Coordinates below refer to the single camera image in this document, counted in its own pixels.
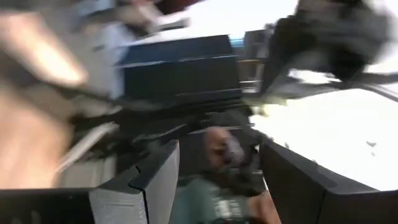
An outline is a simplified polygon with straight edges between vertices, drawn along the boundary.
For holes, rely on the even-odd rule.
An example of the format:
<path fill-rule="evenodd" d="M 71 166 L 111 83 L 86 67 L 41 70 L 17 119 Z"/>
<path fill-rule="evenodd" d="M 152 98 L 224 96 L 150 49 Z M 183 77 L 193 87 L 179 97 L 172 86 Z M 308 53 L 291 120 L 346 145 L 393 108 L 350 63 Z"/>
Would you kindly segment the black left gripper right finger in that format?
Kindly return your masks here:
<path fill-rule="evenodd" d="M 260 164 L 283 224 L 397 224 L 397 191 L 379 191 L 269 139 Z"/>

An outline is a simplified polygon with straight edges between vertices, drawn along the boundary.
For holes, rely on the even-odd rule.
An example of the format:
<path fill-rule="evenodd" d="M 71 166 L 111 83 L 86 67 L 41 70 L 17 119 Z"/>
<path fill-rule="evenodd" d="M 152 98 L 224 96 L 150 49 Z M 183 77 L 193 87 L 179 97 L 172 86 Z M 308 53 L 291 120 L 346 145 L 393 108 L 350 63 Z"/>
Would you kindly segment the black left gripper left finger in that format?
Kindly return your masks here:
<path fill-rule="evenodd" d="M 179 142 L 148 154 L 91 188 L 1 191 L 1 223 L 168 223 L 177 188 Z"/>

